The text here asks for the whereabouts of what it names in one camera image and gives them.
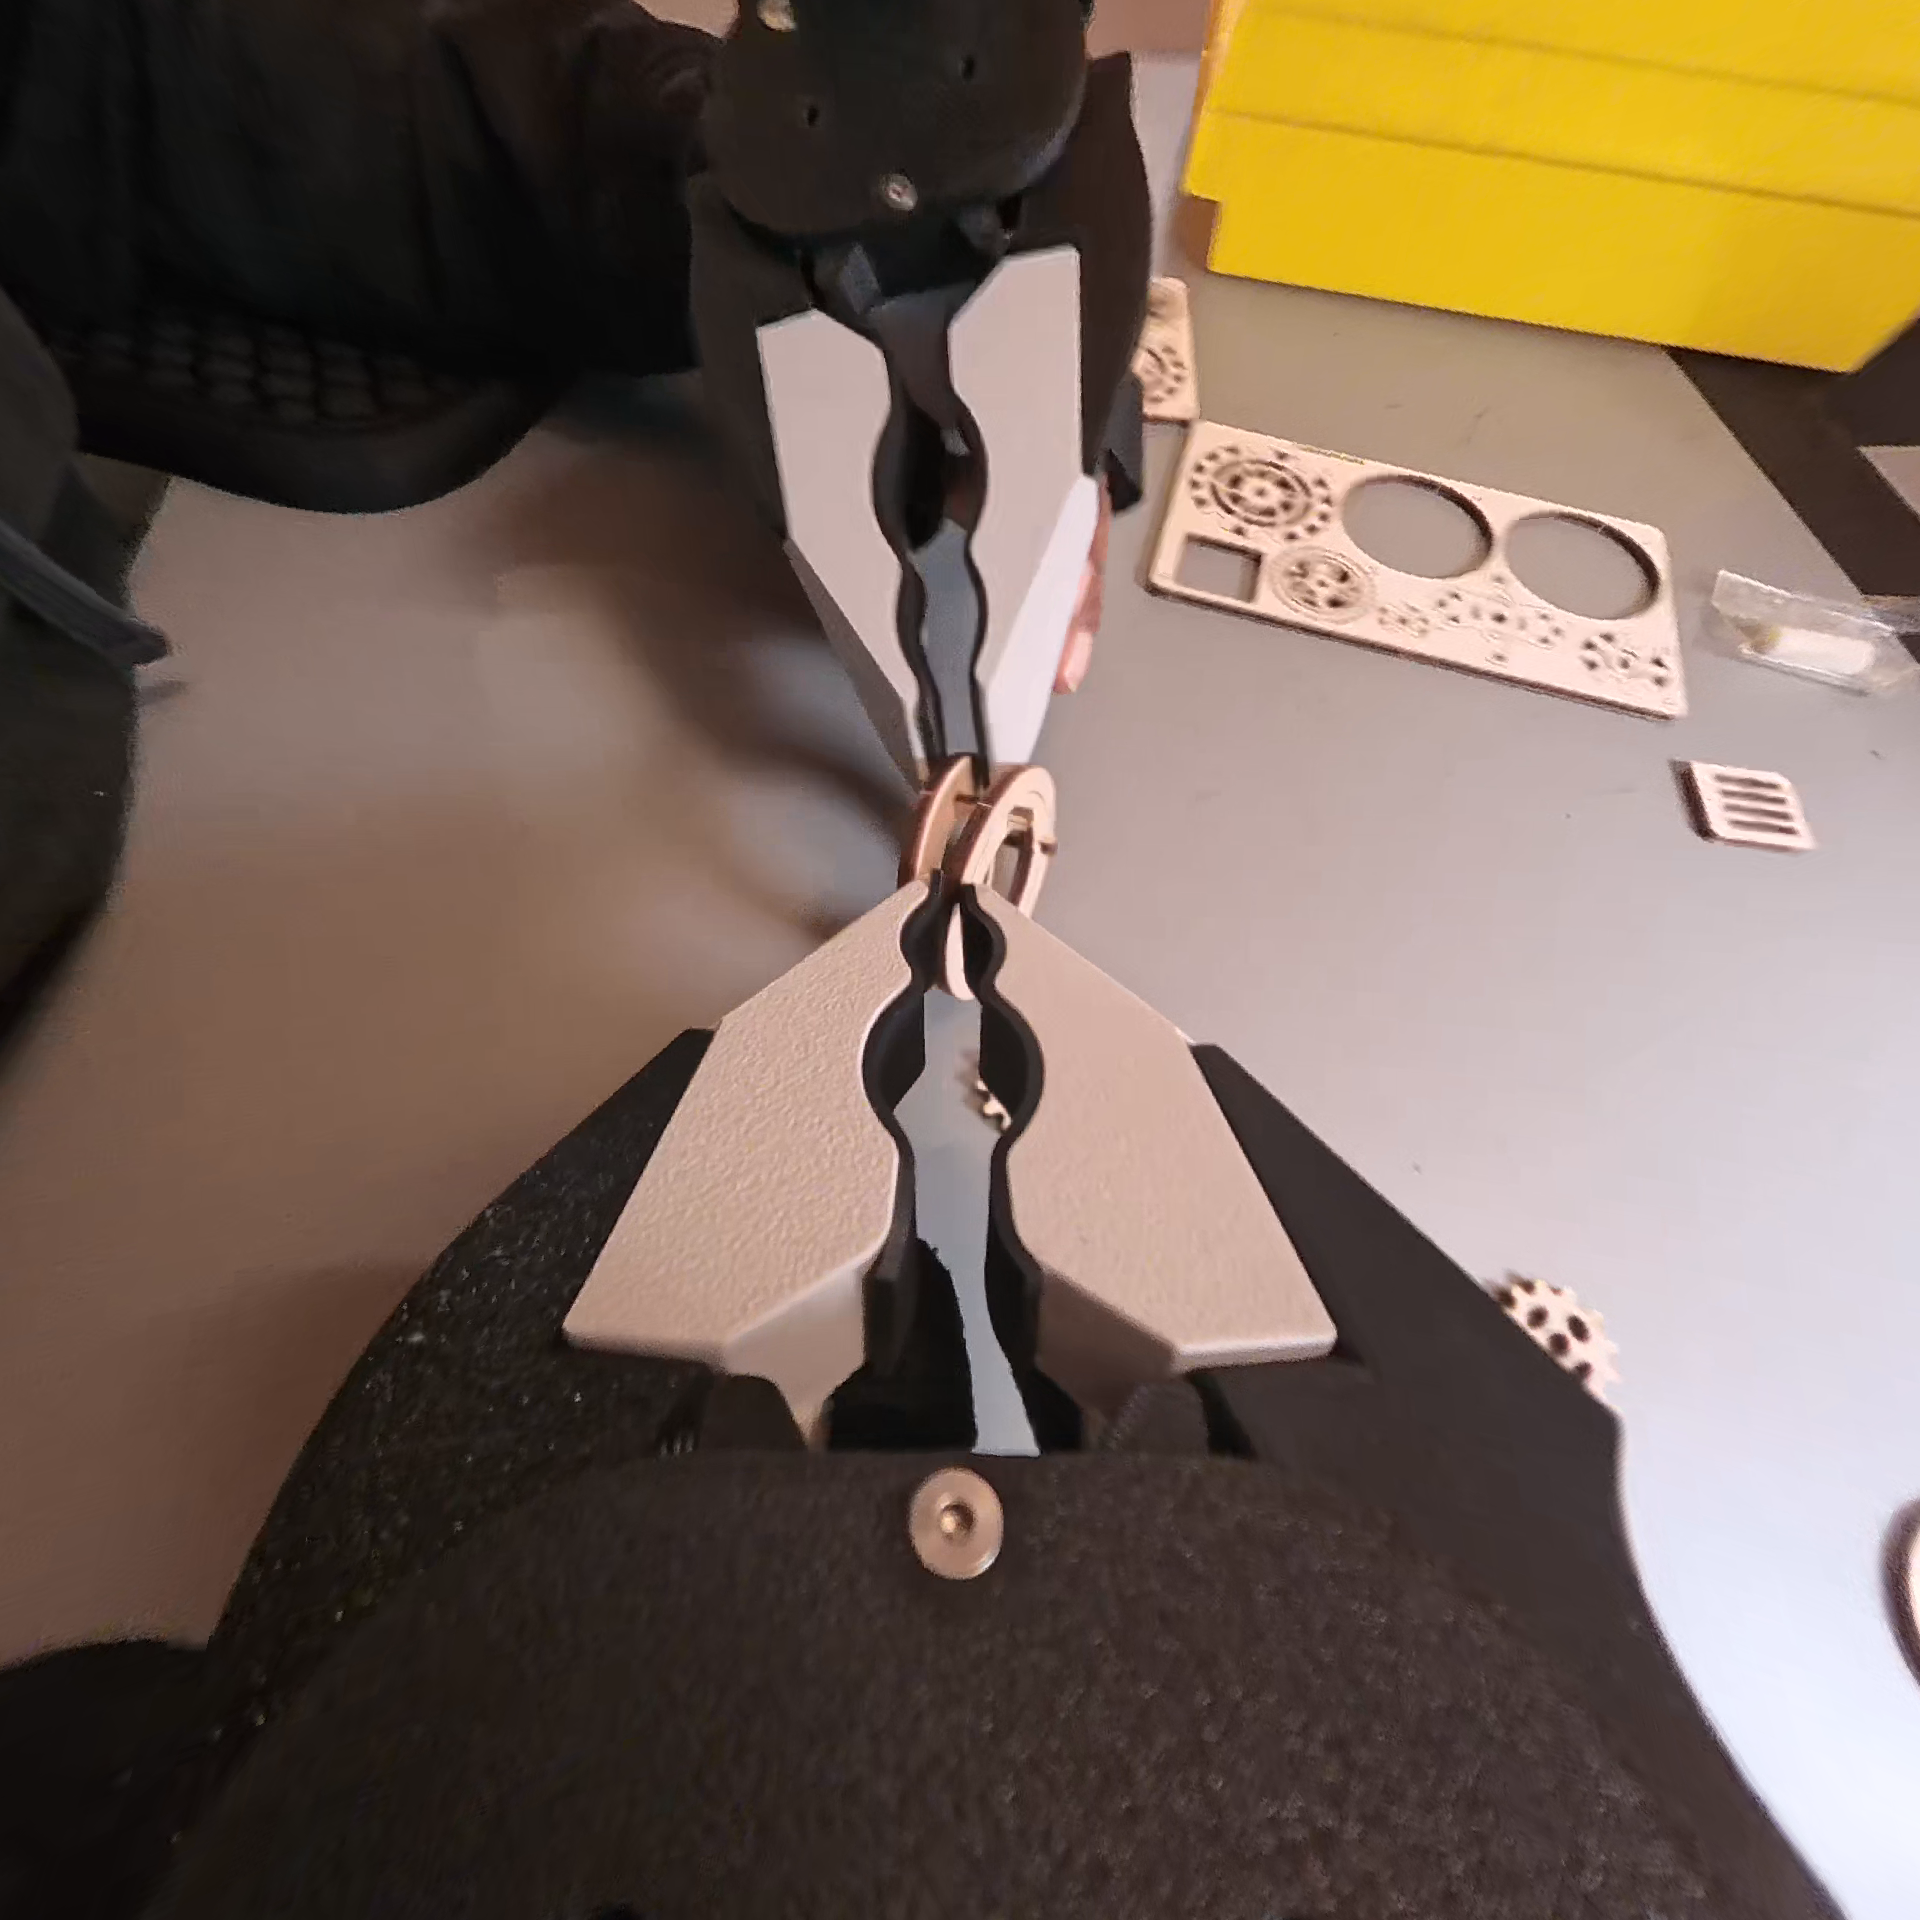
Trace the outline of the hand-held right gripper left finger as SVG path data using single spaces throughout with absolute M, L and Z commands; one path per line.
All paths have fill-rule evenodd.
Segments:
M 910 882 L 730 1010 L 566 1313 L 572 1347 L 828 1402 L 910 1319 L 914 1157 L 938 888 Z

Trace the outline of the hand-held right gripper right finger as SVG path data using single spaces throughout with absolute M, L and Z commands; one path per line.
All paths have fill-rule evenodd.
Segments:
M 1040 1452 L 1140 1390 L 1318 1362 L 1336 1323 L 1193 1044 L 986 888 L 961 890 L 990 1174 L 995 1336 Z

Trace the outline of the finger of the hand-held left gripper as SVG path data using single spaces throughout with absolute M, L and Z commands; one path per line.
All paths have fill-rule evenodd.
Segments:
M 945 318 L 932 294 L 900 294 L 877 305 L 876 334 L 822 307 L 756 326 L 783 550 L 911 783 L 945 748 L 926 657 L 926 540 L 910 526 L 923 477 L 935 508 L 945 493 L 938 445 L 959 419 Z
M 1071 245 L 1013 254 L 947 329 L 950 387 L 986 466 L 968 559 L 981 611 L 977 741 L 993 771 L 1034 756 L 1099 522 L 1084 458 L 1079 275 Z

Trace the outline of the laser-cut wooden parts sheet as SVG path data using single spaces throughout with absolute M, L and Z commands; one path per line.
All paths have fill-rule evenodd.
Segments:
M 1147 423 L 1188 426 L 1198 419 L 1198 365 L 1185 280 L 1149 280 L 1133 374 Z
M 1475 562 L 1428 570 L 1378 556 L 1353 529 L 1356 498 L 1378 489 L 1450 503 L 1479 532 Z M 1597 615 L 1527 586 L 1511 544 L 1548 522 L 1621 547 L 1645 580 L 1638 604 Z M 1188 425 L 1147 586 L 1177 602 L 1646 720 L 1673 722 L 1691 708 L 1667 537 L 1656 526 L 1258 429 Z

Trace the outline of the wooden ring base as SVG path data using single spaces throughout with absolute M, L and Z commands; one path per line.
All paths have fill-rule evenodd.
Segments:
M 1019 764 L 984 772 L 971 756 L 937 762 L 914 805 L 896 870 L 902 996 L 995 996 L 1055 851 L 1049 771 Z

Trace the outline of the yellow plastic bin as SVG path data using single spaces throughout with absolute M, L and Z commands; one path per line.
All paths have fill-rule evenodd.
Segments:
M 1916 318 L 1914 2 L 1212 3 L 1215 274 L 1857 372 Z

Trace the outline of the person's left forearm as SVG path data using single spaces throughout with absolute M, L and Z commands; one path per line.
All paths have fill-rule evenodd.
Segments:
M 4 288 L 489 372 L 694 365 L 719 39 L 627 2 L 3 6 Z

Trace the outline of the person's left hand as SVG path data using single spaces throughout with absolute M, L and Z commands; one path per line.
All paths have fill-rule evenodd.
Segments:
M 1104 601 L 1106 601 L 1106 566 L 1110 552 L 1115 509 L 1110 483 L 1106 477 L 1099 482 L 1096 519 L 1087 562 L 1084 566 L 1078 601 L 1069 615 L 1069 630 L 1058 660 L 1051 690 L 1058 695 L 1075 693 L 1087 677 L 1092 648 L 1099 634 Z

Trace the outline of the small slotted wooden piece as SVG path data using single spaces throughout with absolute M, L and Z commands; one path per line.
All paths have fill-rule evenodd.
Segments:
M 1704 760 L 1680 760 L 1673 771 L 1704 838 L 1759 851 L 1817 851 L 1802 794 L 1784 772 Z

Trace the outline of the clear plastic parts bag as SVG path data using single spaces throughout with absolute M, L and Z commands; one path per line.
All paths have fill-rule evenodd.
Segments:
M 1916 681 L 1914 595 L 1834 598 L 1722 569 L 1713 609 L 1732 649 L 1753 665 L 1867 696 Z

